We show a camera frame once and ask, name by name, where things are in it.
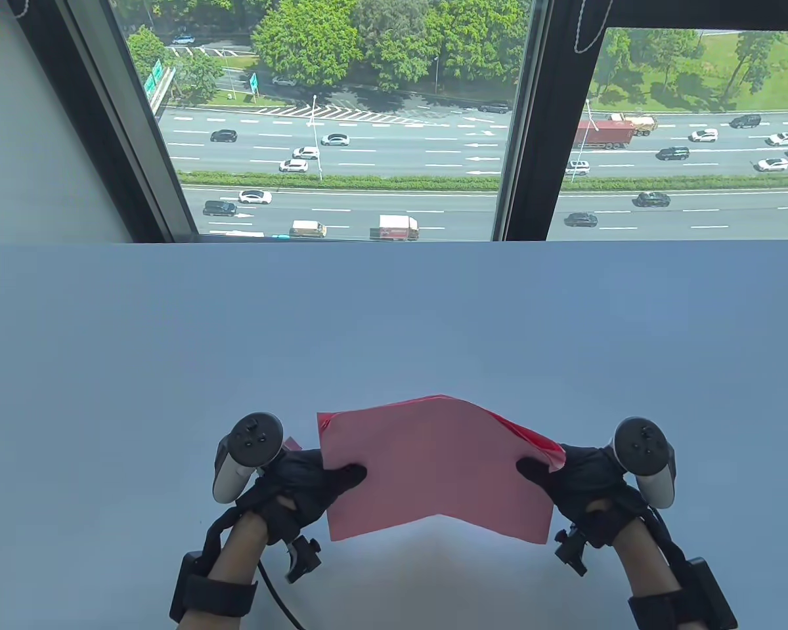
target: white car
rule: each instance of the white car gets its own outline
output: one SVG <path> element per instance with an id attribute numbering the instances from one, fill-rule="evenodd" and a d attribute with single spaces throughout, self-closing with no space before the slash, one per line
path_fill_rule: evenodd
<path id="1" fill-rule="evenodd" d="M 321 144 L 324 146 L 349 146 L 350 136 L 347 134 L 330 134 L 321 138 Z"/>
<path id="2" fill-rule="evenodd" d="M 306 173 L 309 164 L 306 159 L 286 159 L 277 165 L 277 170 L 281 173 Z"/>
<path id="3" fill-rule="evenodd" d="M 788 168 L 788 160 L 785 158 L 760 159 L 756 163 L 756 168 L 763 173 L 765 171 L 785 171 Z"/>
<path id="4" fill-rule="evenodd" d="M 570 177 L 573 175 L 589 175 L 590 163 L 583 159 L 570 159 L 569 164 L 566 165 L 565 174 Z"/>
<path id="5" fill-rule="evenodd" d="M 788 146 L 788 131 L 770 135 L 765 141 L 770 146 Z"/>
<path id="6" fill-rule="evenodd" d="M 316 146 L 301 146 L 292 151 L 292 157 L 295 159 L 318 159 L 318 147 Z"/>
<path id="7" fill-rule="evenodd" d="M 692 142 L 715 142 L 718 139 L 718 129 L 701 129 L 692 131 L 689 135 Z"/>
<path id="8" fill-rule="evenodd" d="M 240 203 L 271 203 L 271 193 L 268 191 L 241 191 Z"/>

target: glass pane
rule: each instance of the glass pane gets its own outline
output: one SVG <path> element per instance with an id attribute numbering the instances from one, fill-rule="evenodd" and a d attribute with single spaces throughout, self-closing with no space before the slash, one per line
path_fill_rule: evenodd
<path id="1" fill-rule="evenodd" d="M 788 33 L 607 30 L 587 103 L 550 240 L 788 239 Z"/>
<path id="2" fill-rule="evenodd" d="M 491 238 L 540 3 L 109 1 L 203 234 Z"/>

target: highway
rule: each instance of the highway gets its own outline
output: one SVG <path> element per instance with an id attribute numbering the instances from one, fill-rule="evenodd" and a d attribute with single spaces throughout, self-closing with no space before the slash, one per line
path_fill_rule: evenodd
<path id="1" fill-rule="evenodd" d="M 234 201 L 238 189 L 185 186 L 202 234 L 287 234 L 292 221 L 328 226 L 328 236 L 364 240 L 384 213 L 418 220 L 421 241 L 489 240 L 496 196 L 479 193 L 275 191 L 267 206 L 239 207 L 238 216 L 205 217 L 208 199 Z M 637 208 L 628 193 L 562 195 L 550 240 L 788 239 L 788 191 L 671 193 L 668 208 Z M 572 212 L 593 212 L 597 228 L 568 228 Z"/>
<path id="2" fill-rule="evenodd" d="M 314 145 L 322 135 L 341 132 L 351 138 L 348 147 L 321 147 L 324 176 L 460 177 L 502 172 L 511 123 L 510 114 L 475 110 L 433 111 L 440 117 L 411 123 L 374 122 L 385 118 L 382 114 L 344 110 L 337 119 L 319 117 L 310 126 L 309 117 L 292 115 L 304 108 L 268 111 L 289 115 L 168 108 L 161 117 L 160 129 L 172 162 L 182 171 L 277 172 L 277 165 L 291 158 L 293 149 Z M 590 162 L 591 177 L 661 177 L 753 175 L 758 160 L 784 156 L 787 147 L 769 147 L 765 140 L 770 134 L 788 131 L 788 114 L 766 115 L 756 129 L 731 129 L 728 122 L 733 117 L 734 114 L 661 116 L 659 128 L 647 137 L 635 137 L 628 149 L 584 150 L 581 159 Z M 718 129 L 718 142 L 690 143 L 686 139 L 692 131 L 707 127 Z M 235 129 L 237 142 L 211 143 L 210 134 L 217 129 Z M 689 159 L 656 159 L 659 149 L 676 145 L 690 147 Z M 573 159 L 578 158 L 578 153 L 573 152 Z M 310 172 L 318 172 L 313 161 Z M 772 174 L 763 173 L 760 177 Z"/>

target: paper sheet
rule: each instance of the paper sheet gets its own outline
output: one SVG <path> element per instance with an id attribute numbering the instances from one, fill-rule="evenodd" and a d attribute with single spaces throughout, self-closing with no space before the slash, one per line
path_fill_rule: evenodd
<path id="1" fill-rule="evenodd" d="M 361 411 L 320 413 L 324 467 L 368 469 L 327 512 L 331 540 L 434 515 L 529 543 L 546 543 L 553 504 L 523 479 L 517 459 L 558 470 L 559 444 L 469 402 L 428 396 Z"/>

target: red truck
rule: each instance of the red truck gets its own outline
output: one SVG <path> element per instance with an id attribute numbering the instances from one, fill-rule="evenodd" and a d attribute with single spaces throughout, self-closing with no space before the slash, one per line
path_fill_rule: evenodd
<path id="1" fill-rule="evenodd" d="M 624 149 L 636 133 L 633 123 L 616 120 L 581 120 L 575 133 L 575 149 Z"/>

